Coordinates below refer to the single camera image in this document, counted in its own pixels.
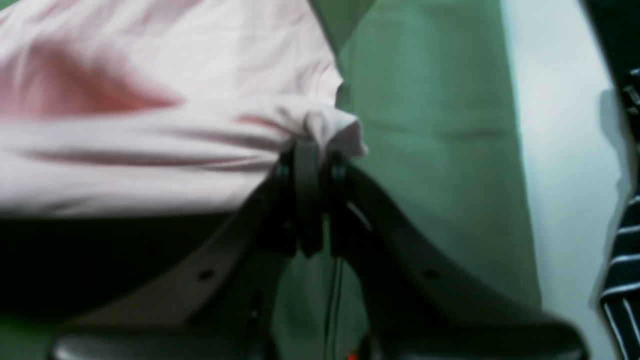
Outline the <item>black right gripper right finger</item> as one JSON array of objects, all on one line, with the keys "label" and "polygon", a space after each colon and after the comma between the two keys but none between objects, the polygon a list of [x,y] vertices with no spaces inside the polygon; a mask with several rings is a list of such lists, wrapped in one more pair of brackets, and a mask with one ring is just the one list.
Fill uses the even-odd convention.
[{"label": "black right gripper right finger", "polygon": [[357,360],[587,360],[566,321],[522,305],[427,240],[342,152],[327,160],[331,252],[361,285]]}]

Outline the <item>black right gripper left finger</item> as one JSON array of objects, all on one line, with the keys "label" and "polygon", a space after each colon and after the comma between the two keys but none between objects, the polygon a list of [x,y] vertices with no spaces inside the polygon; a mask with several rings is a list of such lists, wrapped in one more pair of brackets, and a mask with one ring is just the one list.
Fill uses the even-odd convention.
[{"label": "black right gripper left finger", "polygon": [[276,360],[281,276],[323,247],[320,149],[298,140],[214,235],[173,268],[73,319],[52,360]]}]

